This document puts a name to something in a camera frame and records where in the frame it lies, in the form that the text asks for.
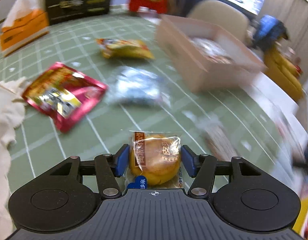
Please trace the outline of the green checked tablecloth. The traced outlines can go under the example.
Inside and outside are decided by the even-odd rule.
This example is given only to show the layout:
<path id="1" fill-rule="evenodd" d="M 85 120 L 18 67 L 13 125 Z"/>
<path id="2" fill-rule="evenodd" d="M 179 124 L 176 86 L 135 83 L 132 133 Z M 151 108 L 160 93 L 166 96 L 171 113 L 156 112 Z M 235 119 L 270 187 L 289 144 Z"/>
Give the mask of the green checked tablecloth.
<path id="1" fill-rule="evenodd" d="M 106 98 L 67 133 L 31 106 L 9 146 L 15 191 L 72 155 L 115 153 L 133 131 L 169 132 L 197 154 L 210 151 L 195 122 L 217 118 L 237 153 L 292 185 L 290 146 L 281 112 L 254 87 L 193 94 L 157 46 L 156 25 L 115 8 L 106 16 L 54 25 L 50 33 L 3 57 L 0 81 L 35 79 L 57 61 L 107 83 Z"/>

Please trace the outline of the orange-red nut snack packet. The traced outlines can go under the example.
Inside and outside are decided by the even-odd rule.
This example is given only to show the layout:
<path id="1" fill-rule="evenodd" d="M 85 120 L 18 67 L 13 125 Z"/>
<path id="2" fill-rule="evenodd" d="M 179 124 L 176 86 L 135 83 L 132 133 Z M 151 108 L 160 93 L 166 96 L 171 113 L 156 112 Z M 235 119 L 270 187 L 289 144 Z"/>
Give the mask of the orange-red nut snack packet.
<path id="1" fill-rule="evenodd" d="M 232 57 L 215 41 L 207 38 L 192 37 L 192 44 L 211 62 L 233 64 Z"/>

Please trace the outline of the orange tissue box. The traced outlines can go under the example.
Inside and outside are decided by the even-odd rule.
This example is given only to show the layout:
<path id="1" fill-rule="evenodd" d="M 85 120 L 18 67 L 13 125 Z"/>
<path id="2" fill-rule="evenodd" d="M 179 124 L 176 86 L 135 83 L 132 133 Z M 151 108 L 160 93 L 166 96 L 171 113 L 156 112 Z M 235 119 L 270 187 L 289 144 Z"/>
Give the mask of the orange tissue box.
<path id="1" fill-rule="evenodd" d="M 0 32 L 4 57 L 50 32 L 45 0 L 16 0 Z"/>

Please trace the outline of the yellow guoba snack bag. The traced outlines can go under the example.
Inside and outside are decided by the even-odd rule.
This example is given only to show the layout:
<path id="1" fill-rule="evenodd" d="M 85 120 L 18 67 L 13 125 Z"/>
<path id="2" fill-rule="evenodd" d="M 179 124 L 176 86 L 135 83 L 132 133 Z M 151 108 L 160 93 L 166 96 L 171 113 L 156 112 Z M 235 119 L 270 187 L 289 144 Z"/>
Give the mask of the yellow guoba snack bag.
<path id="1" fill-rule="evenodd" d="M 96 39 L 103 57 L 113 58 L 130 58 L 130 59 L 147 59 L 153 60 L 154 55 L 148 46 L 142 40 L 119 40 L 110 38 Z"/>

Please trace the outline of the yellow chair with blue cloth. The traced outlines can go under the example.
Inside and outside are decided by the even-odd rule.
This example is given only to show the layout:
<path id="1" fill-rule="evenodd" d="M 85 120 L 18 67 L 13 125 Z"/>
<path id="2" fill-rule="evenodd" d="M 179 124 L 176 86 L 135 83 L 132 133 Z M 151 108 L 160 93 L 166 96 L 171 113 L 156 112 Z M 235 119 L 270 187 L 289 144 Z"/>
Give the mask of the yellow chair with blue cloth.
<path id="1" fill-rule="evenodd" d="M 298 102 L 304 96 L 299 81 L 302 74 L 299 67 L 301 60 L 298 57 L 292 60 L 281 52 L 279 48 L 281 40 L 289 40 L 284 23 L 273 16 L 264 15 L 258 22 L 251 47 L 263 53 L 263 62 L 266 65 L 264 74 L 284 90 L 294 102 Z"/>

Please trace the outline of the blue white clear packet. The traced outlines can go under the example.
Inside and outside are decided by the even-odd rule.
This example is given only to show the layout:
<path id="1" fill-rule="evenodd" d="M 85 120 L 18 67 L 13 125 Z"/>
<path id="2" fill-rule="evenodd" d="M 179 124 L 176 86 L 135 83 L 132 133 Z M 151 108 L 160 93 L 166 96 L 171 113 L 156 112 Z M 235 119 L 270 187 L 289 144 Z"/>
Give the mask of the blue white clear packet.
<path id="1" fill-rule="evenodd" d="M 141 68 L 123 66 L 108 78 L 105 101 L 109 105 L 171 107 L 172 97 L 167 81 Z"/>

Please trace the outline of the grey biscuit packet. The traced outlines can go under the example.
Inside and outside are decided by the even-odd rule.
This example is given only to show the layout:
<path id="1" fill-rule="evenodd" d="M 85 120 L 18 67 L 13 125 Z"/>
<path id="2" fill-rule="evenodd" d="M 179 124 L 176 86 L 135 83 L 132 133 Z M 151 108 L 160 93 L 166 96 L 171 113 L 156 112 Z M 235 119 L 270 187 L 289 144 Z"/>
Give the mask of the grey biscuit packet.
<path id="1" fill-rule="evenodd" d="M 207 148 L 218 160 L 230 161 L 233 157 L 239 156 L 229 140 L 222 122 L 216 115 L 212 115 L 210 118 L 206 116 L 198 118 L 196 126 Z"/>

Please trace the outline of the cream cloth bag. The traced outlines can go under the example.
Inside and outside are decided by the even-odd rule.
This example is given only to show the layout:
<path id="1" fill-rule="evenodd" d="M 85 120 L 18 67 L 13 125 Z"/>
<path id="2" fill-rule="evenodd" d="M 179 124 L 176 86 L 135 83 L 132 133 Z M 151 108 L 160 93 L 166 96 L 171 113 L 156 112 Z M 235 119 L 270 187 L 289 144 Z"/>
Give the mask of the cream cloth bag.
<path id="1" fill-rule="evenodd" d="M 7 210 L 10 197 L 7 176 L 11 165 L 8 146 L 15 141 L 15 129 L 25 118 L 25 101 L 21 96 L 28 85 L 26 77 L 0 81 L 0 239 L 6 239 L 13 231 L 12 219 Z"/>

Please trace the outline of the packaged round bread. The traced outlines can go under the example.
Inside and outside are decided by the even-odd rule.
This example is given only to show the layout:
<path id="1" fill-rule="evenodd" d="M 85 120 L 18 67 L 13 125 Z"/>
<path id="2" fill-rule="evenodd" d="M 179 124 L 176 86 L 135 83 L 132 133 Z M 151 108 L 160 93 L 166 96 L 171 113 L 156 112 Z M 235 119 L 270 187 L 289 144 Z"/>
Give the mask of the packaged round bread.
<path id="1" fill-rule="evenodd" d="M 133 131 L 125 186 L 131 189 L 183 187 L 181 139 L 171 132 Z"/>

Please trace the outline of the beige chair right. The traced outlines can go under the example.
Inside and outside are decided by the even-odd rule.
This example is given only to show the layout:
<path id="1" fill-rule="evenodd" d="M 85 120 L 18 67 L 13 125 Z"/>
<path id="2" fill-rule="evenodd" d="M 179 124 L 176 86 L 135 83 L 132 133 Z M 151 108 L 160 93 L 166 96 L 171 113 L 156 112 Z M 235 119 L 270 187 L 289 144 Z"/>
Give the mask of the beige chair right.
<path id="1" fill-rule="evenodd" d="M 249 19 L 226 3 L 217 0 L 203 0 L 191 9 L 187 18 L 216 24 L 241 42 L 247 42 Z"/>

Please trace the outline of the pink cardboard box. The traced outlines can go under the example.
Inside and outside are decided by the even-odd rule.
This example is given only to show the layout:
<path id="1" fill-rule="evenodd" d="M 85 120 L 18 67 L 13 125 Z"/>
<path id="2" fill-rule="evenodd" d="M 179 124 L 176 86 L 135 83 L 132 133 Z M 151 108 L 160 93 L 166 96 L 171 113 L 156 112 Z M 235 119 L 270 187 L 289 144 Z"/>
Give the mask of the pink cardboard box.
<path id="1" fill-rule="evenodd" d="M 266 70 L 249 48 L 215 24 L 163 15 L 155 39 L 193 93 L 248 86 Z"/>

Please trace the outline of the red shiny snack packet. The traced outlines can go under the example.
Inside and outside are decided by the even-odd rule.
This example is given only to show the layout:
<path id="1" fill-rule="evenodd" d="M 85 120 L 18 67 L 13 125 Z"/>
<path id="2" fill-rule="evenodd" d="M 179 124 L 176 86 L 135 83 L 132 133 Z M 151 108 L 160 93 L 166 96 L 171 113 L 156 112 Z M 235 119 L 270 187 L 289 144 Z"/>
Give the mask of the red shiny snack packet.
<path id="1" fill-rule="evenodd" d="M 106 84 L 56 62 L 25 89 L 22 98 L 66 133 L 102 100 L 107 90 Z"/>

